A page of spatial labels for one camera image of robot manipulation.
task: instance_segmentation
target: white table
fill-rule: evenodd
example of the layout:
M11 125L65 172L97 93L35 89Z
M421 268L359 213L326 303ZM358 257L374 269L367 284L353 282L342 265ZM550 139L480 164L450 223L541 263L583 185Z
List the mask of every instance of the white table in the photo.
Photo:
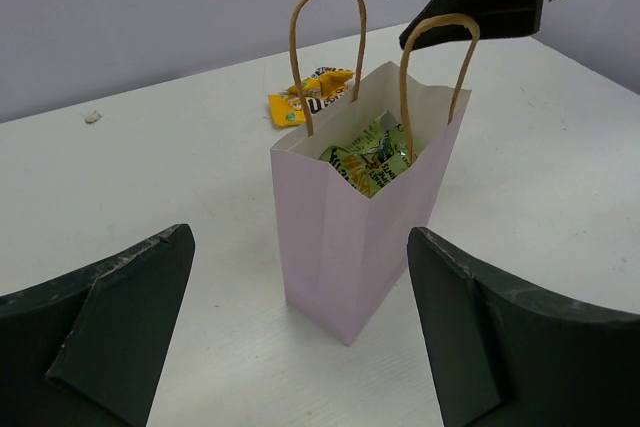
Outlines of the white table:
M399 60L401 30L369 34L367 72ZM303 74L353 67L356 43L303 49ZM417 52L410 72L452 85L465 48ZM440 426L407 275L351 348L285 304L266 99L290 84L283 53L0 125L0 294L187 222L196 257L150 426ZM430 227L640 313L640 98L532 39L482 42L466 86Z

